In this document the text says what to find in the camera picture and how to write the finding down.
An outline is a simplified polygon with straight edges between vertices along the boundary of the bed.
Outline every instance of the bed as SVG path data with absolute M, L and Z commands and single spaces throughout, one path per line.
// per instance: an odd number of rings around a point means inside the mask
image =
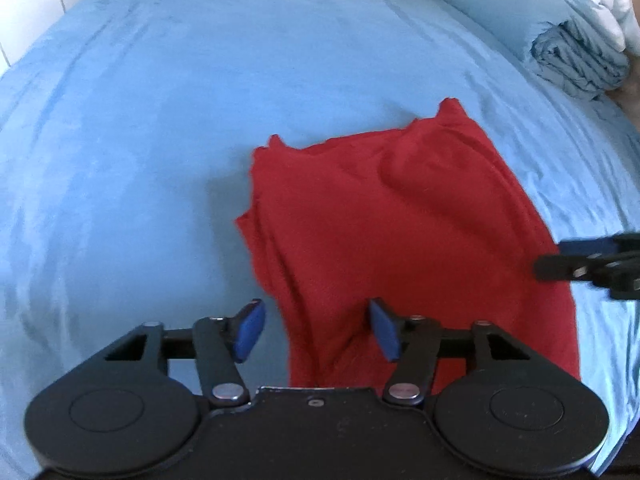
M 37 470 L 22 414 L 140 322 L 264 296 L 233 220 L 250 153 L 404 126 L 460 99 L 556 240 L 640 229 L 640 135 L 534 76 L 442 0 L 84 0 L 0 78 L 0 474 Z M 609 463 L 640 413 L 640 308 L 572 285 Z M 286 384 L 268 323 L 247 384 Z M 172 376 L 197 389 L 188 362 Z

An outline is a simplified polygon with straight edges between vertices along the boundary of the folded blue blanket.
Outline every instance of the folded blue blanket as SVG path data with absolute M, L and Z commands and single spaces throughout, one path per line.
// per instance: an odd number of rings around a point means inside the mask
M 540 77 L 567 94 L 593 99 L 622 85 L 624 54 L 564 0 L 445 0 L 492 33 Z

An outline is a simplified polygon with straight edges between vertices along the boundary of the screw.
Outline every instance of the screw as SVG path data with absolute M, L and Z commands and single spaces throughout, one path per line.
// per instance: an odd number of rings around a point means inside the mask
M 587 267 L 580 267 L 579 269 L 575 269 L 574 278 L 581 278 L 585 276 L 587 272 L 589 272 L 589 269 L 587 269 Z
M 420 395 L 420 388 L 411 383 L 396 383 L 389 388 L 389 394 L 400 400 L 411 400 Z
M 220 400 L 238 400 L 244 394 L 244 388 L 236 383 L 222 383 L 215 386 L 211 393 Z

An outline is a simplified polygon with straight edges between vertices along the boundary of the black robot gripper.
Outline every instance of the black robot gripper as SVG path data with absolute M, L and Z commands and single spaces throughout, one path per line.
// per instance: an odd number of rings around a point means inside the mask
M 640 233 L 563 240 L 559 254 L 536 260 L 534 273 L 544 282 L 591 282 L 608 288 L 612 300 L 640 300 Z
M 370 300 L 397 362 L 370 388 L 268 388 L 235 363 L 264 326 L 254 300 L 186 330 L 137 327 L 37 395 L 24 427 L 40 480 L 483 480 L 592 478 L 609 417 L 586 386 L 497 326 L 448 330 Z M 202 396 L 167 376 L 194 359 Z M 439 359 L 467 374 L 431 393 Z

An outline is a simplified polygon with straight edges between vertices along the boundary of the red cloth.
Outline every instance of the red cloth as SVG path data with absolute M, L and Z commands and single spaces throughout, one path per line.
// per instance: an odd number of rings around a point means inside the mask
M 457 100 L 404 129 L 254 153 L 237 222 L 290 339 L 292 386 L 384 385 L 367 298 L 446 328 L 488 319 L 579 377 L 567 283 L 532 263 L 557 251 L 484 131 Z M 463 373 L 439 367 L 436 389 Z

